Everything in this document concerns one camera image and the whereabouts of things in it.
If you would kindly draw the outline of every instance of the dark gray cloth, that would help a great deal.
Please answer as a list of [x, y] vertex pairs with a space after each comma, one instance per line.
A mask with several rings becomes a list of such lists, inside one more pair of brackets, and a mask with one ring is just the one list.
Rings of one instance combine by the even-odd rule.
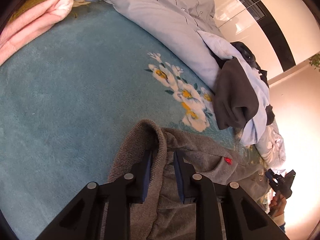
[[[231, 45], [234, 46], [241, 53], [242, 57], [250, 65], [250, 67], [258, 69], [261, 80], [265, 82], [265, 84], [269, 87], [268, 79], [267, 79], [268, 72], [266, 70], [261, 69], [259, 64], [256, 62], [256, 57], [251, 52], [251, 50], [244, 43], [240, 41], [232, 42]], [[270, 125], [273, 123], [275, 119], [275, 114], [272, 111], [271, 105], [266, 107], [266, 112], [267, 112], [267, 125]]]
[[265, 84], [269, 87], [267, 80], [267, 71], [261, 69], [259, 64], [256, 62], [255, 55], [251, 52], [251, 50], [241, 41], [231, 42], [231, 45], [234, 46], [241, 53], [242, 57], [249, 64], [250, 67], [259, 70], [259, 74], [261, 74], [261, 80], [265, 82]]
[[[235, 151], [212, 139], [180, 130], [160, 128], [144, 119], [129, 132], [117, 153], [108, 182], [130, 171], [145, 149], [157, 148], [153, 156], [148, 196], [143, 204], [131, 206], [131, 239], [194, 240], [196, 205], [183, 205], [178, 196], [173, 151], [185, 151], [184, 159], [215, 183], [237, 181], [255, 200], [268, 190], [260, 164], [247, 164]], [[229, 165], [224, 157], [232, 159]]]
[[258, 111], [259, 102], [237, 58], [227, 60], [217, 79], [213, 109], [220, 130], [243, 128]]

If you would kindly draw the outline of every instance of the white flower pattern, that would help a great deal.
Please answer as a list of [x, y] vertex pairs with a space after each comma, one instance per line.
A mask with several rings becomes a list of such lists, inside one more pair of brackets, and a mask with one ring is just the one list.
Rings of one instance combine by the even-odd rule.
[[203, 101], [205, 107], [211, 113], [214, 113], [214, 111], [213, 111], [213, 93], [211, 91], [205, 89], [204, 87], [202, 87], [200, 90], [202, 93], [202, 101]]
[[149, 64], [149, 69], [146, 69], [146, 71], [152, 72], [156, 80], [160, 81], [165, 87], [170, 88], [165, 92], [181, 103], [181, 106], [186, 111], [182, 122], [198, 132], [208, 128], [210, 126], [209, 119], [213, 117], [214, 113], [212, 92], [204, 87], [198, 90], [196, 83], [194, 85], [188, 84], [187, 80], [180, 77], [183, 70], [168, 62], [165, 62], [166, 67], [161, 60], [160, 53], [148, 53], [148, 55], [159, 63], [159, 67]]
[[186, 110], [186, 115], [182, 119], [182, 122], [185, 125], [193, 127], [198, 132], [202, 132], [210, 126], [209, 121], [202, 110], [193, 109], [184, 102], [182, 102], [181, 105]]
[[172, 71], [176, 77], [180, 77], [180, 74], [183, 73], [182, 68], [175, 66], [175, 65], [170, 65], [168, 62], [166, 62], [166, 64], [172, 69]]
[[202, 98], [192, 85], [178, 80], [178, 88], [179, 90], [173, 94], [175, 100], [186, 103], [192, 109], [202, 110], [205, 108]]
[[153, 77], [160, 81], [165, 87], [169, 87], [173, 91], [178, 90], [178, 85], [174, 76], [163, 65], [159, 65], [159, 68], [157, 68], [155, 65], [149, 64], [149, 69], [152, 70]]

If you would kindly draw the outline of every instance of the teal rug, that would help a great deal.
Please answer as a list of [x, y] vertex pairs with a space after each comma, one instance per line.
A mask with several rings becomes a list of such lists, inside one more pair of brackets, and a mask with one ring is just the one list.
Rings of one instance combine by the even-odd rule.
[[186, 65], [111, 5], [74, 8], [0, 68], [0, 209], [20, 240], [35, 239], [86, 183], [106, 182], [143, 118], [258, 162], [217, 128], [210, 101]]

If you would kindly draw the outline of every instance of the gray sweater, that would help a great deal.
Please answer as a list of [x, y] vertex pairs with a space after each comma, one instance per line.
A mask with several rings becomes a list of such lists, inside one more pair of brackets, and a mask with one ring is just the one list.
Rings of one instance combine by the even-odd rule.
[[142, 159], [146, 149], [154, 149], [151, 179], [145, 202], [131, 206], [132, 240], [195, 239], [196, 205], [183, 205], [179, 200], [173, 168], [175, 149], [185, 151], [185, 161], [212, 182], [226, 185], [236, 181], [254, 200], [269, 190], [261, 164], [245, 163], [237, 152], [220, 146], [211, 138], [160, 128], [148, 119], [137, 123], [127, 135], [114, 160], [108, 182], [129, 172], [131, 166]]

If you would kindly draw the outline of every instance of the pink towel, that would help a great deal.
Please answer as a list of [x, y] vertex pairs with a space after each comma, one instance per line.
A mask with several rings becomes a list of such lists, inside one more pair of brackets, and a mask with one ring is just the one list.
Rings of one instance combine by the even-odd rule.
[[73, 0], [46, 0], [21, 14], [0, 35], [0, 66], [18, 49], [63, 20]]

